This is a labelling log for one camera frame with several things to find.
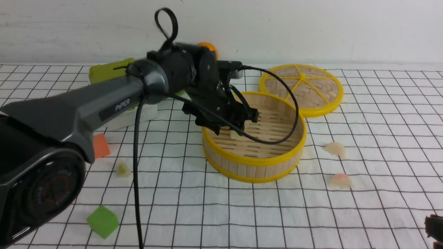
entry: black grid line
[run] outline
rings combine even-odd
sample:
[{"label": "black grid line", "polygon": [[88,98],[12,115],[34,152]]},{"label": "black grid line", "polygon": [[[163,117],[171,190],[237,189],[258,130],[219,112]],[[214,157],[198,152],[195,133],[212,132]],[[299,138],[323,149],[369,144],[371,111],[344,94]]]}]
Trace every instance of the black grid line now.
[{"label": "black grid line", "polygon": [[[169,131],[169,125],[170,125],[170,124],[171,124],[171,122],[168,122],[167,131]],[[150,220],[151,220],[151,215],[152,215],[152,206],[154,205],[155,194],[156,194],[156,191],[157,191],[157,186],[158,186],[158,184],[159,184],[159,176],[160,176],[160,172],[161,172],[161,167],[162,167],[162,161],[163,161],[163,155],[164,155],[164,152],[165,152],[165,150],[164,150],[164,147],[163,147],[162,157],[161,157],[161,159],[160,159],[159,174],[157,175],[157,181],[156,181],[156,183],[155,183],[154,193],[152,194],[151,209],[149,210],[148,223],[146,224],[146,231],[145,231],[145,233],[144,233],[144,238],[143,238],[143,244],[144,244],[144,245],[146,245],[146,238],[148,237],[148,228],[149,228],[149,222],[150,222]]]},{"label": "black grid line", "polygon": [[[315,153],[318,155],[317,147],[315,146],[315,142],[314,142],[314,138],[312,137],[312,133],[311,133],[311,138],[312,138],[312,143],[314,144]],[[323,182],[324,182],[325,187],[326,187],[326,186],[328,185],[328,183],[326,182],[326,179],[325,179],[325,176],[324,176],[324,175],[323,175]],[[330,196],[329,196],[329,192],[326,192],[326,194],[327,194],[327,196],[328,196],[329,205],[332,207],[332,202],[331,202],[331,199],[330,199]],[[336,228],[337,228],[338,239],[340,240],[340,244],[341,244],[342,249],[343,249],[343,248],[344,248],[344,247],[343,247],[343,241],[342,241],[342,237],[341,237],[341,235],[340,235],[340,231],[338,230],[337,218],[336,218],[336,216],[335,216],[334,209],[331,209],[331,210],[332,210],[332,216],[334,217],[335,226],[336,226]]]},{"label": "black grid line", "polygon": [[[360,152],[360,156],[363,158],[363,154],[362,154],[360,148],[358,148],[358,151]],[[364,161],[363,161],[363,164],[364,164],[365,167],[366,167],[366,171],[369,173],[369,171],[368,171],[368,169],[367,169],[367,166],[366,166],[366,163],[365,163]],[[372,181],[374,187],[376,188],[376,190],[378,190],[378,189],[377,189],[377,186],[376,186],[376,184],[375,184],[375,182],[374,182],[374,180],[372,179],[371,176],[370,176],[370,178],[371,178],[371,181]],[[386,220],[387,220],[388,223],[389,223],[388,215],[386,214],[385,207],[384,207],[384,205],[383,205],[383,201],[382,201],[382,199],[381,199],[381,197],[380,197],[378,191],[377,191],[377,195],[378,195],[378,198],[379,198],[379,200],[380,200],[381,208],[382,208],[382,210],[383,210],[383,212],[384,212],[384,214],[385,214]],[[393,231],[392,228],[391,228],[391,232],[392,232],[392,236],[394,237],[394,240],[395,240],[395,242],[396,242],[396,244],[397,244],[397,248],[400,249],[400,245],[398,244],[397,238],[395,237],[395,234],[394,234],[394,231]]]}]

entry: black object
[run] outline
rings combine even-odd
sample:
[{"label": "black object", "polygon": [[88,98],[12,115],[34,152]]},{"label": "black object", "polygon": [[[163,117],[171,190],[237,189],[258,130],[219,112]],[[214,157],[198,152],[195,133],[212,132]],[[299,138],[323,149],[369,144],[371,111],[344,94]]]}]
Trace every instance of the black object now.
[{"label": "black object", "polygon": [[65,210],[80,192],[85,163],[62,145],[0,116],[0,248]]},{"label": "black object", "polygon": [[432,237],[436,240],[434,242],[434,249],[443,249],[443,217],[431,214],[425,218],[424,227],[427,237]]}]

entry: dumpling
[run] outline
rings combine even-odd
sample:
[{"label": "dumpling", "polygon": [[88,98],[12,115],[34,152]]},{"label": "dumpling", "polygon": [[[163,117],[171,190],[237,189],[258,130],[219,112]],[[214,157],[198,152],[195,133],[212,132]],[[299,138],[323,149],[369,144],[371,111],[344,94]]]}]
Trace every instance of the dumpling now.
[{"label": "dumpling", "polygon": [[346,149],[341,143],[338,142],[330,143],[325,147],[323,147],[323,150],[325,150],[331,155],[339,156],[342,159],[346,158]]},{"label": "dumpling", "polygon": [[329,187],[350,188],[352,187],[352,180],[346,174],[336,174],[329,182]]}]

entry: orange block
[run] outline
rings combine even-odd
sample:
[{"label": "orange block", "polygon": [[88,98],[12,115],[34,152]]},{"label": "orange block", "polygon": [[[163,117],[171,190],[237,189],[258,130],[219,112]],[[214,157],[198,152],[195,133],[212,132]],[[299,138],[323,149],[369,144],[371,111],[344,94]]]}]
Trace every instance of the orange block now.
[{"label": "orange block", "polygon": [[104,133],[94,136],[94,155],[95,159],[104,156],[109,156],[111,152],[109,151],[108,142]]}]

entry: woven bamboo bottom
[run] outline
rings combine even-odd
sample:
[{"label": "woven bamboo bottom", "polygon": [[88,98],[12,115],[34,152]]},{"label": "woven bamboo bottom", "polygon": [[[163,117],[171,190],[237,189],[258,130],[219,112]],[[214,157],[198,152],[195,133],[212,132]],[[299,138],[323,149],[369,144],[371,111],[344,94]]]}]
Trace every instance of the woven bamboo bottom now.
[{"label": "woven bamboo bottom", "polygon": [[[332,74],[309,65],[288,64],[270,69],[291,89],[304,117],[319,117],[334,111],[343,99],[343,87]],[[269,74],[260,79],[261,92],[284,98],[294,104],[286,88]]]},{"label": "woven bamboo bottom", "polygon": [[[262,140],[277,141],[291,130],[295,109],[282,98],[267,93],[243,93],[246,101],[259,110],[259,120],[245,132]],[[292,136],[276,145],[260,144],[242,137],[233,140],[228,128],[217,136],[203,129],[203,149],[209,163],[220,173],[244,182],[264,183],[291,172],[303,152],[306,127],[299,117]]]}]

